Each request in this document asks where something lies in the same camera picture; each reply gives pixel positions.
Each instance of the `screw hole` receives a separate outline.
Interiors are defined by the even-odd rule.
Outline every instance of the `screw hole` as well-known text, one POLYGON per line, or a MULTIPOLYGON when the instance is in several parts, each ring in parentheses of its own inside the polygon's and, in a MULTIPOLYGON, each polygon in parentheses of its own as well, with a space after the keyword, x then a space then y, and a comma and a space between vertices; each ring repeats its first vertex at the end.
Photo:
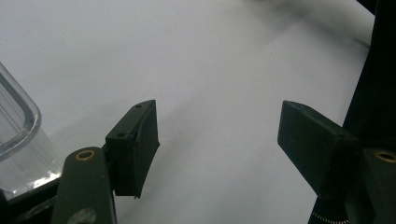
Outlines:
POLYGON ((382 161, 396 163, 396 154, 388 151, 377 151, 375 155, 382 161))
POLYGON ((94 154, 95 154, 95 152, 92 151, 92 150, 84 150, 84 151, 79 152, 76 155, 76 160, 78 160, 78 161, 88 161, 88 160, 92 159, 94 154))

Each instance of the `transparent plastic container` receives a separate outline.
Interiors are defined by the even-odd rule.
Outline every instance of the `transparent plastic container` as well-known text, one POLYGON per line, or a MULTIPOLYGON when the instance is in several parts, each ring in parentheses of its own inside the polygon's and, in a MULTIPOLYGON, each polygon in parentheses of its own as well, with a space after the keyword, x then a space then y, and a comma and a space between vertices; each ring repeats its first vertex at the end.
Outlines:
POLYGON ((61 174, 59 152, 40 123, 37 106, 0 63, 0 190, 8 200, 61 174))

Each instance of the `white surface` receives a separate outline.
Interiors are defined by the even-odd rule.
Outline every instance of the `white surface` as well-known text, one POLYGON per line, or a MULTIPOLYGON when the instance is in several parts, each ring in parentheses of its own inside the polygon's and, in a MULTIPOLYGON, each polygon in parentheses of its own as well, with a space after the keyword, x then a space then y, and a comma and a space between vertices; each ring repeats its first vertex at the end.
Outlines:
POLYGON ((67 153, 157 100, 161 146, 120 224, 306 223, 281 104, 342 124, 373 20, 352 0, 2 1, 0 61, 67 153))

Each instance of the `metal spring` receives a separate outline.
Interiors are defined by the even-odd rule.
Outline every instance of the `metal spring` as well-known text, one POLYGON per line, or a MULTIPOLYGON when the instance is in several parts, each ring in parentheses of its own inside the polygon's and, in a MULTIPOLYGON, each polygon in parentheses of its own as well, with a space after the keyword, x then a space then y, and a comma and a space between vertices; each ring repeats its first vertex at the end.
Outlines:
POLYGON ((333 221, 333 220, 329 220, 326 217, 323 217, 321 215, 319 215, 316 212, 312 213, 312 216, 314 216, 317 219, 320 219, 321 221, 325 222, 325 223, 329 223, 329 224, 349 224, 348 220, 344 220, 344 221, 333 221))

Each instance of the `white table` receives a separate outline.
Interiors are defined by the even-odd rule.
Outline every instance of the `white table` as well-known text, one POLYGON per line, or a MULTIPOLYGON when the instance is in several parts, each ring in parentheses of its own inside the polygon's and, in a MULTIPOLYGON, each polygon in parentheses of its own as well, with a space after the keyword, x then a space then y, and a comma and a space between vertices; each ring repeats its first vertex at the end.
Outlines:
POLYGON ((123 223, 306 223, 283 100, 342 124, 374 16, 349 0, 2 1, 0 61, 65 154, 156 99, 161 146, 123 223))

